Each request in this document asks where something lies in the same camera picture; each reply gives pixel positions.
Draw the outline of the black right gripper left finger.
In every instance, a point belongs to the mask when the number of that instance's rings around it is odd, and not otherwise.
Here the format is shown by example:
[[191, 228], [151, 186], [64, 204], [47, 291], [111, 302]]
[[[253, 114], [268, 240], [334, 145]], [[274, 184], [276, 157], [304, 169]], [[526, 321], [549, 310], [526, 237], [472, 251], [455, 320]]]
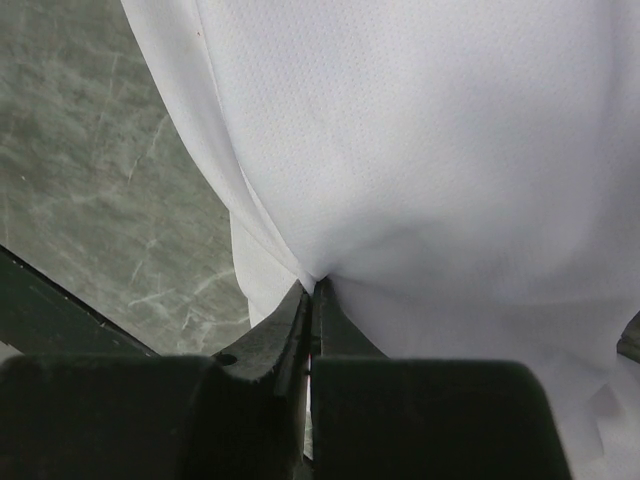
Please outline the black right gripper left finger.
[[23, 355], [1, 367], [5, 479], [306, 479], [310, 299], [212, 356]]

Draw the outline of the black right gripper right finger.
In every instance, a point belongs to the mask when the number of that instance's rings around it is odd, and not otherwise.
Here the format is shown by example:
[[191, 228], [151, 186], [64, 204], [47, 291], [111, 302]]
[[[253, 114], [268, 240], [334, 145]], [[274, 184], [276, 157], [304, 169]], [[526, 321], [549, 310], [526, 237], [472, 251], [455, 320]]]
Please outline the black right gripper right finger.
[[567, 479], [543, 388], [504, 361], [392, 359], [313, 294], [311, 411], [317, 479]]

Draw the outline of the white t shirt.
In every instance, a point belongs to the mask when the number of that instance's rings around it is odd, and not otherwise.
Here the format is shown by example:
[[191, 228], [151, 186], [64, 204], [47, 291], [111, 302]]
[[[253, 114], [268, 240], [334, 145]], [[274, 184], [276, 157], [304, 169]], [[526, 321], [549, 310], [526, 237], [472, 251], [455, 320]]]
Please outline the white t shirt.
[[330, 278], [385, 354], [515, 360], [639, 475], [635, 1], [127, 1], [250, 321]]

